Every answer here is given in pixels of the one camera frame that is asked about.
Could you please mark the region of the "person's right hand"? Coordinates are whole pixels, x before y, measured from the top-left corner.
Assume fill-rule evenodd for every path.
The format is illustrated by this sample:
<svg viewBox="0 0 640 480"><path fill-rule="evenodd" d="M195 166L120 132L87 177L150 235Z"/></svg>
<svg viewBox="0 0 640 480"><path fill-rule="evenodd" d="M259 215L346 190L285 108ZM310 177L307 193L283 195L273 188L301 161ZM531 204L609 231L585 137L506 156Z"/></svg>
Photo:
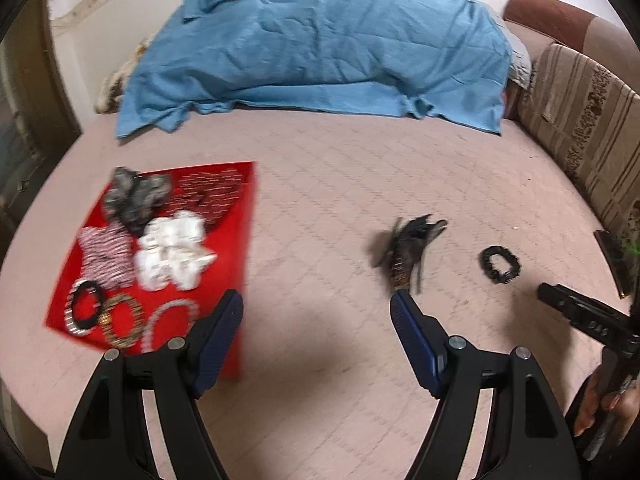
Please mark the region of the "person's right hand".
<svg viewBox="0 0 640 480"><path fill-rule="evenodd" d="M579 437L596 421L597 410L613 412L618 417L612 428L612 435L623 441L639 414L639 382L636 380L623 393L609 393L606 396L598 393L600 384L600 366L598 366L587 382L586 391L580 401L576 419L573 424L574 436Z"/></svg>

